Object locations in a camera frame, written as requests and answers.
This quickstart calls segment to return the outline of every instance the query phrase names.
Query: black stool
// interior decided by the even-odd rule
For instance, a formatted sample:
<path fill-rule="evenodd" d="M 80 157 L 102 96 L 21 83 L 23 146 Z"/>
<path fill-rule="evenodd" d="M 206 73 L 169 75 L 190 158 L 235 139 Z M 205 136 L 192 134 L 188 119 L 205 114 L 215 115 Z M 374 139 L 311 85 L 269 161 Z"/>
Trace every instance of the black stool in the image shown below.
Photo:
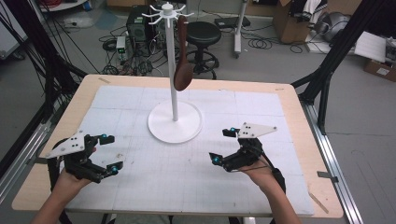
<path fill-rule="evenodd" d="M 190 63 L 194 63 L 194 73 L 199 75 L 201 73 L 212 72 L 213 78 L 216 79 L 216 73 L 213 69 L 219 67 L 219 60 L 215 55 L 204 50 L 207 47 L 214 45 L 221 39 L 220 29 L 206 21 L 193 21 L 187 25 L 187 42 L 195 45 L 198 49 L 188 52 L 187 55 L 195 54 L 194 60 L 189 60 Z"/>

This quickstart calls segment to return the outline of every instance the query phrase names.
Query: metal hooks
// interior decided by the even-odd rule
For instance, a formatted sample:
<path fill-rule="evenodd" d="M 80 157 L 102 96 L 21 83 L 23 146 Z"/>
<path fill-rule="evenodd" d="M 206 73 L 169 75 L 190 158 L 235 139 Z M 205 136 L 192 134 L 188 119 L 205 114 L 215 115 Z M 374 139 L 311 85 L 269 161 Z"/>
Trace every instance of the metal hooks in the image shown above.
<path fill-rule="evenodd" d="M 167 2 L 167 3 L 163 4 L 163 6 L 162 6 L 163 10 L 159 10 L 159 9 L 153 7 L 153 6 L 150 6 L 150 7 L 151 7 L 151 9 L 153 9 L 154 11 L 158 11 L 159 13 L 156 13 L 156 14 L 153 14 L 153 15 L 147 15 L 147 14 L 142 13 L 142 16 L 149 17 L 149 18 L 159 16 L 160 18 L 158 18 L 156 21 L 149 22 L 148 24 L 154 25 L 154 24 L 157 24 L 161 19 L 165 19 L 167 21 L 166 24 L 167 24 L 168 28 L 170 28 L 171 27 L 171 20 L 170 19 L 176 19 L 177 20 L 178 16 L 183 15 L 182 13 L 178 13 L 178 12 L 182 11 L 186 6 L 183 6 L 180 9 L 174 10 L 173 6 Z M 183 16 L 189 17 L 191 15 L 193 15 L 193 13 L 190 13 L 188 15 L 183 15 Z"/>

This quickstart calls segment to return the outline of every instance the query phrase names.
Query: floor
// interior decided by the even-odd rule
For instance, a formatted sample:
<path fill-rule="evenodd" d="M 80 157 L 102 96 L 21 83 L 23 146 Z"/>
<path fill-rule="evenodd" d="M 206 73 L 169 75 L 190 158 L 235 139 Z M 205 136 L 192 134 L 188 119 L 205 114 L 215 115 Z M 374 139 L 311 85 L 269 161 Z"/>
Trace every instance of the floor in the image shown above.
<path fill-rule="evenodd" d="M 58 18 L 74 12 L 76 11 L 66 11 L 58 15 Z M 126 17 L 123 13 L 104 7 L 93 10 L 89 16 L 93 18 L 94 25 L 90 28 L 73 29 L 70 36 L 101 71 L 106 65 L 106 52 L 98 38 L 109 35 L 109 31 L 124 25 Z M 215 18 L 214 15 L 201 13 L 196 20 L 213 21 Z M 271 24 L 265 18 L 249 19 L 252 24 L 247 29 L 250 30 Z M 275 37 L 273 27 L 254 33 Z M 61 37 L 73 64 L 88 73 L 97 73 L 65 34 L 61 34 Z M 275 83 L 291 83 L 312 73 L 325 57 L 323 54 L 308 53 L 304 46 L 301 46 L 301 50 L 301 53 L 294 53 L 290 46 L 278 44 L 273 44 L 269 49 L 254 49 L 243 39 L 242 54 L 239 59 L 235 59 L 232 33 L 223 33 L 220 42 L 209 48 L 220 61 L 216 70 L 218 79 Z M 153 65 L 157 66 L 162 62 L 164 59 Z M 346 56 L 336 70 L 330 89 L 326 130 L 362 220 L 365 223 L 390 224 L 396 219 L 396 173 L 392 167 L 396 161 L 396 88 L 393 82 L 365 73 L 362 70 L 365 63 L 366 60 L 362 57 Z M 147 76 L 161 77 L 166 74 L 165 64 Z M 211 78 L 211 75 L 201 74 L 196 78 Z M 0 92 L 0 158 L 3 158 L 42 105 L 44 98 L 40 82 L 27 59 L 0 61 Z M 0 217 L 4 223 L 27 223 L 34 215 L 11 208 L 13 197 L 28 171 L 29 167 L 0 204 Z M 102 218 L 98 214 L 81 213 L 70 216 L 75 223 L 99 223 Z M 256 221 L 260 224 L 269 223 L 268 218 L 257 218 Z M 303 223 L 347 221 L 345 218 L 303 218 Z"/>

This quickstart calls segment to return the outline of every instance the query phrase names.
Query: round base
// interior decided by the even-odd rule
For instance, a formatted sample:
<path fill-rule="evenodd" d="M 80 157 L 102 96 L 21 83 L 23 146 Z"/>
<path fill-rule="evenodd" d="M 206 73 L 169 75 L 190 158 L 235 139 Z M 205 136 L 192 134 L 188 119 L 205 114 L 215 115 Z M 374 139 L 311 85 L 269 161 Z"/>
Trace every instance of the round base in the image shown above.
<path fill-rule="evenodd" d="M 202 129 L 202 115 L 195 105 L 177 102 L 178 121 L 173 121 L 172 102 L 163 102 L 148 116 L 151 133 L 166 143 L 183 143 L 191 140 Z"/>

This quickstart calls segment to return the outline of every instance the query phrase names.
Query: cardboard box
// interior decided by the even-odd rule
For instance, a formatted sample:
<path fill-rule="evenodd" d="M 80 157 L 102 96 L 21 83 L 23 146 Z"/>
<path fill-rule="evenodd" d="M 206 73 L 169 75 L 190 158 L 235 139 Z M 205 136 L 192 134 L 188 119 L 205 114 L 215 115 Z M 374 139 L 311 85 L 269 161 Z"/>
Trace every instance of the cardboard box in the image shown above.
<path fill-rule="evenodd" d="M 309 34 L 308 21 L 297 22 L 296 18 L 290 16 L 291 0 L 279 0 L 276 6 L 273 25 L 279 40 L 285 44 L 304 43 Z M 328 12 L 341 12 L 352 15 L 361 0 L 332 0 L 328 1 L 325 9 Z"/>
<path fill-rule="evenodd" d="M 364 67 L 364 71 L 375 76 L 396 82 L 396 68 L 391 68 L 377 61 L 369 60 L 369 62 Z"/>
<path fill-rule="evenodd" d="M 108 7 L 131 7 L 133 5 L 149 5 L 150 0 L 107 0 Z"/>
<path fill-rule="evenodd" d="M 245 14 L 250 16 L 273 17 L 275 9 L 275 6 L 256 5 L 253 4 L 252 0 L 248 0 Z"/>

